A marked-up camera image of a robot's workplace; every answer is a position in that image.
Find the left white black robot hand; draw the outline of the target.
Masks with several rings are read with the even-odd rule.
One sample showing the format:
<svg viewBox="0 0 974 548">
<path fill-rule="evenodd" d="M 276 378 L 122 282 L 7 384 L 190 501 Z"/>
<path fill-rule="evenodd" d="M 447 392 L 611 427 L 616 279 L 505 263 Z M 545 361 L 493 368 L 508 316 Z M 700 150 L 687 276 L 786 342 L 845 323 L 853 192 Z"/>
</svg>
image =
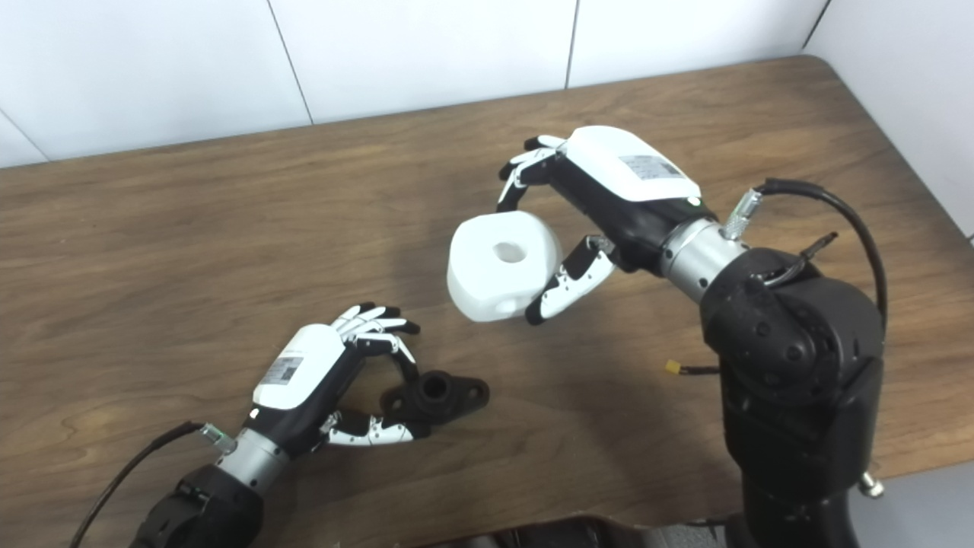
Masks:
<svg viewBox="0 0 974 548">
<path fill-rule="evenodd" d="M 404 379 L 418 377 L 416 358 L 401 336 L 420 332 L 399 308 L 371 301 L 352 305 L 329 323 L 303 326 L 254 389 L 243 427 L 291 459 L 309 454 L 326 440 L 327 419 L 368 358 L 392 357 Z"/>
</svg>

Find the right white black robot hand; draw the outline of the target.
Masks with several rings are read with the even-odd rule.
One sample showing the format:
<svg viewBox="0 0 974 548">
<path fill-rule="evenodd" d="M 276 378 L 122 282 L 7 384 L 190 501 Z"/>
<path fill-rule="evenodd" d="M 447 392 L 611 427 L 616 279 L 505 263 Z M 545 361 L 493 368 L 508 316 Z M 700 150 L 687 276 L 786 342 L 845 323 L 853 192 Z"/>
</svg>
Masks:
<svg viewBox="0 0 974 548">
<path fill-rule="evenodd" d="M 692 178 L 639 136 L 615 127 L 581 127 L 566 139 L 534 136 L 498 177 L 505 186 L 497 212 L 516 211 L 527 190 L 547 185 L 598 229 L 566 254 L 527 305 L 524 316 L 533 326 L 580 301 L 616 270 L 661 277 L 667 243 L 677 232 L 715 218 Z"/>
</svg>

